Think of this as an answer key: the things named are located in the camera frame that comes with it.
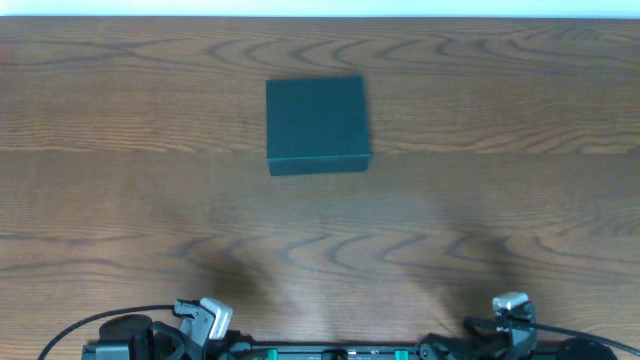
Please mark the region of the dark green box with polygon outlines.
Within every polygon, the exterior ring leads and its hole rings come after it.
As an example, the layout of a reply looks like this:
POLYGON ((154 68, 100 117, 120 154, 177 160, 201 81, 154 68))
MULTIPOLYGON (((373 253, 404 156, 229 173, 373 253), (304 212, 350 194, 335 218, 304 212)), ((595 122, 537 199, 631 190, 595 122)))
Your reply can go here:
POLYGON ((265 90, 272 176, 368 169, 372 153, 361 76, 272 79, 265 90))

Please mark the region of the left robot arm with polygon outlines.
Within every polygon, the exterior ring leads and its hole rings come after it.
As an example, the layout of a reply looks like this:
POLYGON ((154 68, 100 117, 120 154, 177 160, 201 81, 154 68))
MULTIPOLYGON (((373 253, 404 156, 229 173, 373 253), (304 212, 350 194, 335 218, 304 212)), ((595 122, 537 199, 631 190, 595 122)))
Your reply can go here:
POLYGON ((228 309, 211 299, 178 300, 118 310, 99 328, 97 341, 83 348, 84 359, 204 359, 209 341, 224 336, 228 309), (175 328, 145 313, 169 310, 182 320, 175 328))

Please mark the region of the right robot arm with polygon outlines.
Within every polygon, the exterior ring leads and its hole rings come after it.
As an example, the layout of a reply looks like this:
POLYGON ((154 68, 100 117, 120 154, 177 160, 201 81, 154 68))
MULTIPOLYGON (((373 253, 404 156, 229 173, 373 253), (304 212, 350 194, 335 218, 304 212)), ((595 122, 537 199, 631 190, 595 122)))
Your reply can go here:
POLYGON ((537 322, 534 304, 498 300, 493 320, 467 317, 465 339, 427 335, 417 345, 417 355, 427 360, 616 360, 613 346, 592 335, 579 335, 556 328, 566 338, 540 343, 545 328, 537 322))

